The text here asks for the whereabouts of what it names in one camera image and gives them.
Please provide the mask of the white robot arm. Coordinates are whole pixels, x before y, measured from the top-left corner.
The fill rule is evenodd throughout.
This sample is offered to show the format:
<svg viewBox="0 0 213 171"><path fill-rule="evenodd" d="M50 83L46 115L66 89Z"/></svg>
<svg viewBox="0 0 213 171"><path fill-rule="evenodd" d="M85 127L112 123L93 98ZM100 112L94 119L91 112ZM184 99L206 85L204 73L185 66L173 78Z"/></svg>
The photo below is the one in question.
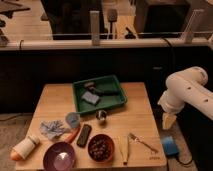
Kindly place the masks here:
<svg viewBox="0 0 213 171"><path fill-rule="evenodd" d="M213 92L205 88L207 82L207 72L198 66L175 72L167 77L167 89L158 101L163 109L162 128L164 130L172 127L177 114L186 103L213 121Z"/></svg>

